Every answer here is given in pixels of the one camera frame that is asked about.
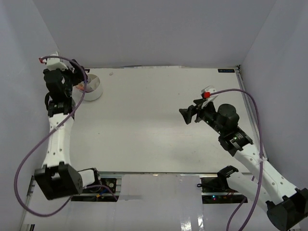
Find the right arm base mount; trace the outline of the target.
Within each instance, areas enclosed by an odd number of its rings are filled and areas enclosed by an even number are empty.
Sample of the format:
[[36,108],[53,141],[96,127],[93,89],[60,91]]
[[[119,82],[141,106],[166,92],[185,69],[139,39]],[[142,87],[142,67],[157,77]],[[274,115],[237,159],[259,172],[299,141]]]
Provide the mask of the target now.
[[197,188],[201,189],[202,202],[204,205],[215,204],[239,204],[242,201],[247,203],[245,196],[234,189],[231,189],[227,179],[239,170],[233,166],[221,169],[214,177],[201,177]]

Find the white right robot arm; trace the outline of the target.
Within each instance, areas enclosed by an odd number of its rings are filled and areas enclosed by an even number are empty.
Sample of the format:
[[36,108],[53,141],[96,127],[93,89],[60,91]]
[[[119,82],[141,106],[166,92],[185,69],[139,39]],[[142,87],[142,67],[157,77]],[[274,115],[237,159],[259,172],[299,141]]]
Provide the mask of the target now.
[[225,103],[215,108],[212,100],[199,99],[179,112],[186,124],[196,117],[195,122],[204,121],[209,125],[219,134],[218,141],[222,148],[256,179],[256,182],[246,180],[236,167],[229,165],[208,182],[208,187],[218,187],[223,192],[232,189],[246,198],[257,199],[257,205],[280,231],[287,231],[307,218],[308,190],[296,187],[260,156],[260,149],[238,126],[240,117],[233,105]]

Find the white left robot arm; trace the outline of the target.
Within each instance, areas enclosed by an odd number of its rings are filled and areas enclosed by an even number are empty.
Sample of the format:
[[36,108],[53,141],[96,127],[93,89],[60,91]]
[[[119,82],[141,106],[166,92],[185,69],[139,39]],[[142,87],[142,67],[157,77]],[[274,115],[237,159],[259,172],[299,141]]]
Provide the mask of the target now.
[[35,170],[34,178],[48,200],[81,194],[84,188],[97,192],[102,186],[97,169],[77,171],[70,161],[70,138],[76,110],[72,91],[87,75],[75,60],[70,61],[71,67],[55,55],[40,61],[47,67],[43,74],[48,89],[45,105],[51,136],[42,167]]

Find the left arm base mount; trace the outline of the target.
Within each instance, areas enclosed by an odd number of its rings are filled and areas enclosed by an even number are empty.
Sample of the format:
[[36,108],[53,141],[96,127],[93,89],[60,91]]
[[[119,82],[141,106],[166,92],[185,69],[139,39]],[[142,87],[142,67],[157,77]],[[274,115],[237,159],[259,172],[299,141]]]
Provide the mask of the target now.
[[117,202],[121,191],[121,177],[102,175],[99,186],[86,188],[82,194],[71,198],[72,202]]

